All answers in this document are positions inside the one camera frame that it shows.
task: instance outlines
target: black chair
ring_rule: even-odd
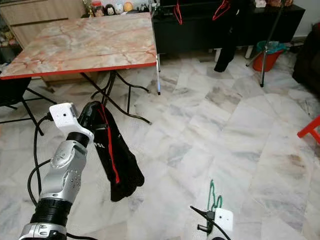
[[[0,121],[0,124],[5,123],[12,123],[12,122],[19,122],[19,121],[25,121],[25,120],[32,120],[34,125],[37,126],[37,121],[32,114],[30,108],[27,105],[27,101],[33,101],[33,100],[40,100],[45,99],[49,101],[50,103],[57,104],[55,101],[52,101],[51,99],[31,90],[28,88],[28,85],[31,81],[31,77],[26,78],[19,78],[19,79],[9,79],[9,80],[1,80],[0,79],[0,107],[8,107],[11,109],[16,110],[17,108],[15,106],[12,106],[14,104],[17,104],[19,102],[22,102],[24,105],[26,111],[28,112],[29,116],[28,118],[22,118],[17,120],[8,120],[8,121]],[[36,98],[30,98],[30,99],[24,99],[23,95],[25,91],[29,91],[30,93],[33,93],[34,95],[38,96]],[[39,133],[43,136],[44,133],[39,128]]]

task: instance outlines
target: wooden cabinet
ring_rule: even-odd
[[[81,18],[86,12],[82,0],[21,0],[0,4],[0,13],[24,49],[49,22]],[[83,81],[79,74],[45,76],[50,86]]]

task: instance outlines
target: plush toy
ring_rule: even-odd
[[[124,5],[123,5],[123,9],[125,12],[130,12],[132,9],[134,9],[134,6],[132,5],[131,2],[127,1]]]
[[[114,7],[116,14],[122,14],[124,12],[124,6],[121,3],[117,3]]]
[[[116,10],[114,8],[114,6],[112,4],[107,4],[105,6],[105,13],[110,16],[110,15],[115,15],[116,14]]]

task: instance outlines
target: orange bucket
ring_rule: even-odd
[[[267,54],[266,60],[265,60],[265,72],[268,72],[272,69],[272,67],[275,65],[275,62],[277,61],[280,54],[282,54],[285,50],[279,50],[275,53]],[[264,53],[262,52],[253,62],[253,69],[256,71],[261,72],[262,71],[262,63],[264,60]]]

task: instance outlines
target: green wire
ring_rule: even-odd
[[[211,205],[211,209],[210,209],[210,198],[211,198],[211,195],[212,195],[212,198],[213,198],[213,204]],[[223,202],[223,199],[222,199],[222,196],[219,195],[217,200],[216,200],[216,195],[215,195],[215,184],[214,184],[214,180],[211,179],[211,182],[210,182],[210,189],[209,189],[209,197],[208,197],[208,204],[207,204],[207,210],[211,210],[213,211],[214,209],[216,208],[221,208],[222,207],[222,202]]]

